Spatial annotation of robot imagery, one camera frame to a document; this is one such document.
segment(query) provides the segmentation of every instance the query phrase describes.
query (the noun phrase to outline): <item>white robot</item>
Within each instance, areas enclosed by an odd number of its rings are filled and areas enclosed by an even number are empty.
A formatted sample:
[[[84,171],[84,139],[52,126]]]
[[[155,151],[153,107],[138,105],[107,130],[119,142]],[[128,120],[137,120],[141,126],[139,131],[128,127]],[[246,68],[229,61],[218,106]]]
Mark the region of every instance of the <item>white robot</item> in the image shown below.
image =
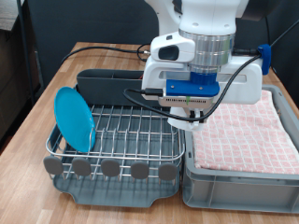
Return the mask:
[[[146,100],[171,106],[168,122],[185,131],[201,131],[205,115],[219,100],[231,76],[249,56],[232,56],[235,18],[259,20],[278,0],[183,0],[181,13],[171,0],[146,0],[159,19],[142,80]],[[230,85],[221,103],[255,104],[262,91],[263,60],[249,63]]]

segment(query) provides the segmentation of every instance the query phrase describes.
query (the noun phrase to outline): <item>pink towel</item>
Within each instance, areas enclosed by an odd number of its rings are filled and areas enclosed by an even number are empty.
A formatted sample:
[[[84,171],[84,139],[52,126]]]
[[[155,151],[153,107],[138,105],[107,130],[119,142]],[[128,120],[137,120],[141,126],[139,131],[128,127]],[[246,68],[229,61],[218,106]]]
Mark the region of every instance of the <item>pink towel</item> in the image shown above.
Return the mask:
[[[196,168],[299,175],[299,155],[270,91],[255,105],[220,105],[193,134]]]

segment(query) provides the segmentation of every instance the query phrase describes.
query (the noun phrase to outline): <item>black cable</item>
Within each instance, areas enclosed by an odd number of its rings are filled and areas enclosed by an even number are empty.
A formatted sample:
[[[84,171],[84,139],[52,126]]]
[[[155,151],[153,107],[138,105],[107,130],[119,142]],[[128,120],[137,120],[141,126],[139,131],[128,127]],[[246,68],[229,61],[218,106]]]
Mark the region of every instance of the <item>black cable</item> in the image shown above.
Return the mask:
[[[28,79],[29,79],[29,90],[30,90],[30,95],[31,95],[31,104],[32,104],[32,106],[34,106],[36,101],[35,101],[34,87],[32,84],[32,76],[31,76],[31,69],[30,69],[30,63],[29,63],[29,53],[28,53],[28,48],[27,48],[24,17],[22,15],[21,0],[17,0],[17,5],[18,5],[19,18],[20,18],[20,25],[21,25],[21,40],[22,40],[22,46],[24,49],[27,75],[28,75]]]
[[[267,38],[268,38],[268,45],[271,44],[271,38],[270,38],[270,28],[269,28],[269,21],[268,18],[265,17],[265,26],[267,27]]]
[[[119,51],[119,52],[125,52],[125,53],[136,53],[137,55],[138,54],[140,54],[140,53],[144,53],[144,51],[143,50],[130,50],[130,49],[116,49],[116,48],[112,48],[112,47],[101,47],[101,46],[91,46],[91,47],[86,47],[86,48],[82,48],[82,49],[76,49],[76,50],[74,50],[74,51],[72,51],[72,52],[70,52],[69,54],[67,54],[64,58],[63,58],[63,60],[62,60],[62,64],[64,63],[64,61],[68,58],[68,57],[70,57],[70,56],[72,56],[73,54],[76,54],[76,53],[78,53],[78,52],[81,52],[81,51],[83,51],[83,50],[86,50],[86,49],[111,49],[111,50],[116,50],[116,51]]]
[[[140,49],[141,48],[143,48],[144,46],[147,46],[147,45],[150,45],[150,44],[144,44],[144,45],[141,45],[138,49],[137,49],[137,57],[138,57],[138,59],[140,59],[142,62],[146,62],[147,61],[147,59],[142,59],[141,57],[140,57],[140,52],[144,52],[144,51],[140,51]]]
[[[292,26],[289,27],[288,30],[286,30],[282,35],[279,36],[279,38],[277,38],[272,44],[271,44],[271,48],[285,35],[287,34],[290,30],[292,30],[292,28],[294,28],[296,25],[298,25],[299,20],[296,21]]]
[[[141,94],[145,94],[146,91],[144,90],[132,90],[132,89],[125,89],[123,91],[123,95],[124,97],[129,100],[130,102],[132,102],[133,104],[136,104],[136,105],[139,105],[141,107],[144,107],[144,108],[147,108],[148,110],[151,110],[153,112],[156,112],[157,114],[160,114],[160,115],[163,115],[163,116],[166,116],[168,118],[171,118],[171,119],[179,119],[179,120],[184,120],[184,121],[188,121],[188,122],[195,122],[195,121],[201,121],[201,120],[204,120],[204,119],[207,119],[212,113],[214,113],[214,111],[217,109],[217,107],[219,106],[219,104],[221,103],[221,101],[223,100],[226,92],[228,91],[228,89],[230,88],[231,84],[233,83],[235,77],[243,70],[243,68],[245,68],[247,65],[249,65],[250,63],[254,62],[255,60],[261,58],[261,55],[258,55],[258,56],[255,56],[254,58],[248,60],[247,62],[245,62],[241,67],[239,67],[236,72],[232,75],[232,77],[229,79],[229,81],[227,82],[220,98],[218,99],[218,101],[216,102],[216,104],[213,105],[213,107],[201,118],[196,118],[196,119],[190,119],[190,118],[184,118],[184,117],[181,117],[181,116],[177,116],[177,115],[172,115],[172,114],[169,114],[169,113],[166,113],[166,112],[163,112],[159,109],[156,109],[156,108],[153,108],[149,105],[144,105],[140,102],[138,102],[137,100],[133,99],[131,96],[129,96],[127,94],[128,91],[132,91],[132,92],[138,92],[138,93],[141,93]]]

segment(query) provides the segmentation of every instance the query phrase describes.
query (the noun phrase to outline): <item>plastic container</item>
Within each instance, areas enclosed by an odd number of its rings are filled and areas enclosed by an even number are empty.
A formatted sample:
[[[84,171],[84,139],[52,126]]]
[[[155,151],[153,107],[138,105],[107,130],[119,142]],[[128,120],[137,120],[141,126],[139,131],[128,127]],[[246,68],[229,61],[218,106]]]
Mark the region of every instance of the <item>plastic container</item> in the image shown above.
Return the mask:
[[[263,85],[273,101],[286,132],[299,148],[299,122],[280,89]],[[299,175],[275,175],[196,169],[192,134],[185,133],[186,152],[183,201],[190,207],[299,213]]]

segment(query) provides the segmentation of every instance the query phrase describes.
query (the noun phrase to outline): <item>metal wire rack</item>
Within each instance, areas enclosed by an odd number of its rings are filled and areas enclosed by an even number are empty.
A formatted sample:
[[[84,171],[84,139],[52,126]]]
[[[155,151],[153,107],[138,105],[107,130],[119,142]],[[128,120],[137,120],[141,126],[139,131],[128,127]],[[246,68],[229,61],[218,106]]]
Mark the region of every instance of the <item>metal wire rack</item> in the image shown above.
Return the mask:
[[[63,137],[57,126],[47,140],[47,151],[62,161],[64,179],[72,175],[78,180],[82,178],[73,169],[72,161],[75,158],[86,159],[90,164],[91,180],[102,175],[105,181],[113,177],[103,174],[101,166],[104,159],[113,159],[119,163],[119,181],[130,177],[133,182],[135,179],[131,175],[131,165],[143,161],[149,167],[146,183],[148,178],[159,178],[159,184],[163,179],[160,175],[163,165],[179,167],[181,164],[185,148],[182,139],[184,134],[170,126],[166,117],[135,106],[90,105],[90,109],[96,132],[95,144],[90,152],[78,152],[67,143],[62,147]]]

